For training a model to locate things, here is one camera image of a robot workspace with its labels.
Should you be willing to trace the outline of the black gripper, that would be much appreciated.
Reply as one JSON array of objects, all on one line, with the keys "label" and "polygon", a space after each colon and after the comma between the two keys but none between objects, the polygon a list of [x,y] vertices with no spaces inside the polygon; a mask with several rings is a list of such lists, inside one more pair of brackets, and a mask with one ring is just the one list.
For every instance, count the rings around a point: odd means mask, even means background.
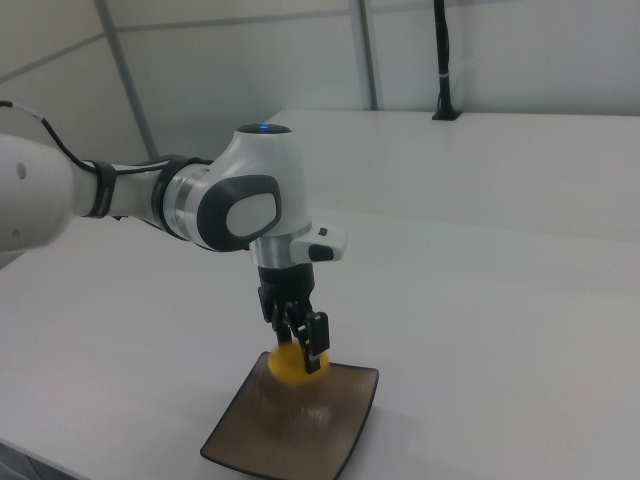
[{"label": "black gripper", "polygon": [[[284,269],[259,267],[259,301],[264,320],[271,323],[277,344],[290,344],[292,333],[287,315],[282,313],[287,303],[312,310],[311,293],[315,287],[313,265],[299,264]],[[323,354],[330,348],[329,319],[324,312],[309,312],[293,328],[302,351],[307,374],[321,369]]]}]

